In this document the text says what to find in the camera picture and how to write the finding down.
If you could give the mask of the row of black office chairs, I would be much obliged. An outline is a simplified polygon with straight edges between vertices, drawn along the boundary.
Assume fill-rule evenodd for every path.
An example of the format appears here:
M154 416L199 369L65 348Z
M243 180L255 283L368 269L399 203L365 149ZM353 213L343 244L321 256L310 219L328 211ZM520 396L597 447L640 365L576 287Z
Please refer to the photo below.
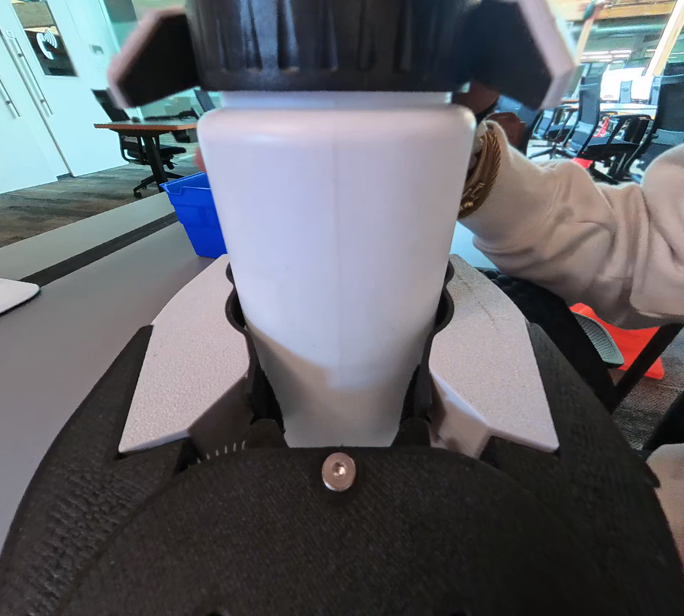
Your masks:
M596 182L637 182L662 153L683 145L683 66L665 67L650 80L645 99L633 99L626 85L617 101L601 101L600 85L584 78L577 98L554 111L567 113L540 138L546 148L529 159L569 159Z

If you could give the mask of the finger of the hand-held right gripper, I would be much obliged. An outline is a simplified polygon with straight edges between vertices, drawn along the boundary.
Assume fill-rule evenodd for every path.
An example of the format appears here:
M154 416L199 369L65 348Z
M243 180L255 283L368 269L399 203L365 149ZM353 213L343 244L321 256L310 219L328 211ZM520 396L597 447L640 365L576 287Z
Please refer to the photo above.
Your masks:
M577 65L548 0L480 0L472 18L472 80L530 109L557 107Z
M138 108L200 85L185 9L153 10L131 32L107 70L117 108Z

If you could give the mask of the instruction sign stand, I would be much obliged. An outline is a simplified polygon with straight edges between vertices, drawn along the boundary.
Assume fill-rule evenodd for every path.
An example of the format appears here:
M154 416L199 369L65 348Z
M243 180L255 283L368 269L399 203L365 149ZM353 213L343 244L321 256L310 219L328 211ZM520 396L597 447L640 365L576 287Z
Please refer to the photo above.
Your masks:
M4 314L29 302L40 292L40 286L30 282L1 278L1 309Z

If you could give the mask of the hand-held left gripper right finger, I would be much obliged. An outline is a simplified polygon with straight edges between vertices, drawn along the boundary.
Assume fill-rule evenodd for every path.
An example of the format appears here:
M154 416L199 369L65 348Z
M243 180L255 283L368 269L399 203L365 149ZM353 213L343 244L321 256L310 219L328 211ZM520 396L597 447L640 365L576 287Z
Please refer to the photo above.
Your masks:
M450 321L429 355L434 445L478 459L492 437L546 453L559 440L529 337L511 299L459 256L446 285Z

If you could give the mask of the black round pad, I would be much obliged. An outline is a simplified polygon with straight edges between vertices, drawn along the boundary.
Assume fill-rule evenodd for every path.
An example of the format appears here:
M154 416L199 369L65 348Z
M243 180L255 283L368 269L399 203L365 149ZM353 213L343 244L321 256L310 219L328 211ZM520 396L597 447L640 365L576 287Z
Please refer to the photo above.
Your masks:
M559 296L531 282L498 270L477 270L511 299L528 322L544 330L598 400L613 414L616 388L608 367L568 305Z

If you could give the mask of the blue plastic bin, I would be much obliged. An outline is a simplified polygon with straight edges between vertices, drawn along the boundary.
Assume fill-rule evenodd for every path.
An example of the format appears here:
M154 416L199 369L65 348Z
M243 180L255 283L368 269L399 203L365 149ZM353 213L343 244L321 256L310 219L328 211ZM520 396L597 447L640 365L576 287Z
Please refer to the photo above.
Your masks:
M217 259L227 253L218 214L205 172L161 185L197 256Z

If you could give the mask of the white plastic bottle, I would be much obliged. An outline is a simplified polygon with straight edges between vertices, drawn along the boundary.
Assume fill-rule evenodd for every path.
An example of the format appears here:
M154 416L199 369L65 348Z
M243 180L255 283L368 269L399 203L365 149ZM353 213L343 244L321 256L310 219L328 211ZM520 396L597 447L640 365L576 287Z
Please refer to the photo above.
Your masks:
M444 92L222 92L198 125L292 447L387 447L433 328L475 116Z

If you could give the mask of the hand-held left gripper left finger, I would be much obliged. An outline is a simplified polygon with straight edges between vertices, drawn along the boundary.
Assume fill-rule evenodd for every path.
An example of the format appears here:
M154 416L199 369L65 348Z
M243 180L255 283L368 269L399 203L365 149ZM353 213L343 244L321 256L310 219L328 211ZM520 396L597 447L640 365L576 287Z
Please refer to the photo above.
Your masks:
M153 319L119 453L185 438L201 458L240 448L253 416L243 392L250 352L227 318L228 264L213 261Z

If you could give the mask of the person's right forearm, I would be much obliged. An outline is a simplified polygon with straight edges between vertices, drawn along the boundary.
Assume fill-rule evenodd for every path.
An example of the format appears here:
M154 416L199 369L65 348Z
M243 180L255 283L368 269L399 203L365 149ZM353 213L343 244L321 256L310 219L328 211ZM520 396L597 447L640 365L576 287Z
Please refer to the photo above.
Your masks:
M595 183L573 161L534 164L481 122L459 220L502 272L623 329L683 323L683 146L640 184Z

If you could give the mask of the black office chair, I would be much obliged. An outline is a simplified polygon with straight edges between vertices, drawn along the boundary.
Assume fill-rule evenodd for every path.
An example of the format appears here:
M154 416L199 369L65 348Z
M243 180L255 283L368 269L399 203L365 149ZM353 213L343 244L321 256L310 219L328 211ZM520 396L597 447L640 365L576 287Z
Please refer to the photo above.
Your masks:
M92 93L112 123L140 122L139 118L131 118L123 109L117 108L108 90L93 90ZM118 139L120 154L125 161L139 166L150 166L143 138L119 132ZM172 158L184 153L185 149L183 147L160 144L158 138L155 138L154 144L159 152L163 166L167 169L174 169L175 166L172 163ZM133 188L134 197L141 199L141 191L147 189L151 184L157 184L154 175L145 178L139 185Z

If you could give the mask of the brown wooden caddy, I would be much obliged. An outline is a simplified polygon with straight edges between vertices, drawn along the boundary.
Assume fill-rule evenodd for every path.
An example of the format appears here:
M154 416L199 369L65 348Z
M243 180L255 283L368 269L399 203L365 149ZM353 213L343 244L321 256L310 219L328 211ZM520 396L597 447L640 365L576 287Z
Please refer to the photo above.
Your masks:
M497 123L503 130L509 145L519 149L525 140L527 125L515 113L496 111L487 116L487 121Z

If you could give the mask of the white door with window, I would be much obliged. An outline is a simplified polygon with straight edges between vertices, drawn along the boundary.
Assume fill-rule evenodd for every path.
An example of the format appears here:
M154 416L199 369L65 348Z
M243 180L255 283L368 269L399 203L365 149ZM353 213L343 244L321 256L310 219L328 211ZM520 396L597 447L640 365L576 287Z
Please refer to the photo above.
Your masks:
M118 142L94 90L103 89L105 49L89 27L82 0L1 0L1 49L16 72L13 122L30 129L47 164L38 183L86 176L122 164ZM85 27L78 25L86 18Z

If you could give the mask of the grey mesh office chair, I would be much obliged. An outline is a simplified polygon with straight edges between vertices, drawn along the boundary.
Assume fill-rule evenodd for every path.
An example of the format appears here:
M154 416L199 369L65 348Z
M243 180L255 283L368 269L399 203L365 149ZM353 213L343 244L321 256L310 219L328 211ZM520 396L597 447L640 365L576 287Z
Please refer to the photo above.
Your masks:
M619 366L624 360L615 342L603 326L581 314L573 314L605 366L609 369L619 370ZM662 354L682 330L683 325L676 323L658 328L654 337L637 356L633 364L626 371L621 371L622 375L615 384L613 397L608 398L606 402L610 412L614 412L620 406L642 379L662 380L665 377Z

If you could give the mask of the wood-top office desk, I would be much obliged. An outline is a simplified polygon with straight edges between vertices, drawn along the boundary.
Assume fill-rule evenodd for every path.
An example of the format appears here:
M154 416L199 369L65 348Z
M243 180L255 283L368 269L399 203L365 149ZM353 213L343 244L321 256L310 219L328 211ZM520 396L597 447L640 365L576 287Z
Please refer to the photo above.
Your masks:
M195 130L198 124L197 118L187 119L172 119L167 121L145 121L133 122L132 120L123 122L110 123L95 123L93 126L96 129L113 131L122 136L136 137L141 140L144 148L144 156L147 164L152 170L152 178L157 185L159 193L164 192L163 184L169 178L177 179L180 176L172 174L167 175L166 165L161 157L159 138L165 133L176 131Z

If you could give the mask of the black bottle lid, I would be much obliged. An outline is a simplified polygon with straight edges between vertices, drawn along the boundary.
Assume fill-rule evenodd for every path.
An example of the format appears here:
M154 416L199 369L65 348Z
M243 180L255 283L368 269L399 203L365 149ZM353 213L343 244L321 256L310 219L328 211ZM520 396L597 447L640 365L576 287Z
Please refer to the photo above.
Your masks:
M193 84L215 92L453 92L478 0L186 0Z

